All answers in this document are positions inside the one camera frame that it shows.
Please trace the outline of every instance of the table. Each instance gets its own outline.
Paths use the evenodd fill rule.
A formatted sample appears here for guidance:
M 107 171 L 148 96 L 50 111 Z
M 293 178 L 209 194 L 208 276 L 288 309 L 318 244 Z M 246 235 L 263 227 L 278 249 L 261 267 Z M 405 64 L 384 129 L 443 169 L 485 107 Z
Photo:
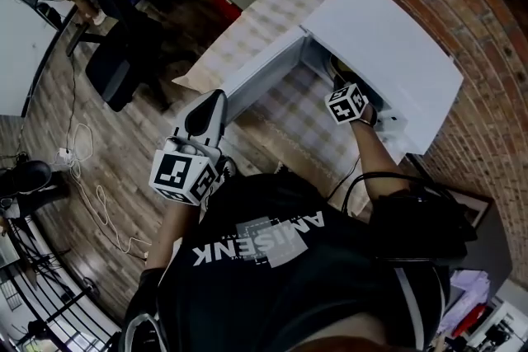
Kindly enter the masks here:
M 278 36 L 299 25 L 324 0 L 256 0 L 210 46 L 184 77 L 173 82 L 207 92 L 218 88 L 249 59 Z M 324 105 L 332 88 L 303 64 L 258 99 L 236 123 L 286 166 L 315 185 L 322 195 L 353 168 L 358 158 L 349 125 L 336 125 Z M 385 144 L 396 162 L 403 153 Z M 361 174 L 361 164 L 336 193 L 341 207 L 351 181 Z M 355 188 L 348 208 L 358 214 L 368 202 L 365 186 Z

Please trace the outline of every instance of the plaid fabric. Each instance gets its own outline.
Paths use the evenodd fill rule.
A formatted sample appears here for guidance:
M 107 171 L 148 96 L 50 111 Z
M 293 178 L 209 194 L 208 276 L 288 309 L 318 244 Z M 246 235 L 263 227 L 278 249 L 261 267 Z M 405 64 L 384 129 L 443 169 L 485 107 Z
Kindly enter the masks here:
M 202 92 L 219 87 L 279 35 L 303 22 L 323 1 L 256 0 L 196 62 L 183 78 L 187 83 L 182 78 L 174 82 Z M 208 79 L 209 85 L 198 87 L 193 83 L 193 78 L 200 77 Z M 324 96 L 331 90 L 317 74 L 300 64 L 258 99 L 251 110 L 331 169 L 332 185 L 335 185 L 354 166 L 358 150 L 350 126 L 336 125 L 324 105 Z M 334 204 L 341 205 L 344 191 L 360 174 L 361 164 L 358 164 L 354 174 L 337 192 Z M 361 183 L 351 197 L 349 210 L 358 214 L 367 201 L 365 186 Z

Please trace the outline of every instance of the wooden floor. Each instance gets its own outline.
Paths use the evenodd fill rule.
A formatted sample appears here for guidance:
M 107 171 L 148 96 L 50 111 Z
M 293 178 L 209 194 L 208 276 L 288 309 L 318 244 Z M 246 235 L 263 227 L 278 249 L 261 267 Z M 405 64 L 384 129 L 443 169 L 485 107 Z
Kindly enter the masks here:
M 152 5 L 145 7 L 171 30 L 172 36 L 163 46 L 167 52 L 183 48 L 202 54 L 225 28 L 209 0 L 171 0 L 170 4 L 169 13 L 158 12 Z M 106 30 L 110 25 L 108 20 L 104 25 Z M 66 146 L 73 103 L 73 69 L 64 50 L 74 30 L 72 24 L 61 36 L 30 104 L 21 148 L 32 159 L 52 162 L 59 147 Z M 102 206 L 97 202 L 96 188 L 104 187 L 108 214 L 120 234 L 121 245 L 126 248 L 129 237 L 151 242 L 163 213 L 170 206 L 149 188 L 150 167 L 156 148 L 172 133 L 178 110 L 197 94 L 170 82 L 186 72 L 192 63 L 171 63 L 162 75 L 163 89 L 173 102 L 170 110 L 160 113 L 148 88 L 142 87 L 130 104 L 115 113 L 93 90 L 83 71 L 95 48 L 85 43 L 75 52 L 76 102 L 68 145 L 73 146 L 73 134 L 79 123 L 92 130 L 93 156 L 82 163 L 82 186 L 100 214 Z M 20 118 L 0 117 L 0 155 L 17 150 L 21 122 Z M 76 140 L 79 157 L 87 153 L 88 140 L 89 133 L 80 128 Z M 220 147 L 234 158 L 243 173 L 276 168 L 275 158 L 236 129 L 226 131 Z M 0 161 L 0 165 L 11 164 L 8 160 Z M 65 167 L 54 168 L 68 171 Z M 79 188 L 70 177 L 68 180 L 71 196 L 39 210 L 38 218 L 55 248 L 71 249 L 64 259 L 72 272 L 97 283 L 100 304 L 120 321 L 137 287 L 144 262 L 112 245 L 111 242 L 116 243 L 116 235 L 94 218 Z M 147 249 L 133 242 L 131 252 L 143 256 Z

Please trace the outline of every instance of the brick wall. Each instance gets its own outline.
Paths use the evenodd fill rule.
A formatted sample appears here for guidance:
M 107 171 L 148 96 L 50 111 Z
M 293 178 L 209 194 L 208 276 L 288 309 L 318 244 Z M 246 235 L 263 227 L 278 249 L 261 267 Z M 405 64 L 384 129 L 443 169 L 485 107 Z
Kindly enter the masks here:
M 528 41 L 518 0 L 394 0 L 455 57 L 464 84 L 422 165 L 491 195 L 528 284 Z

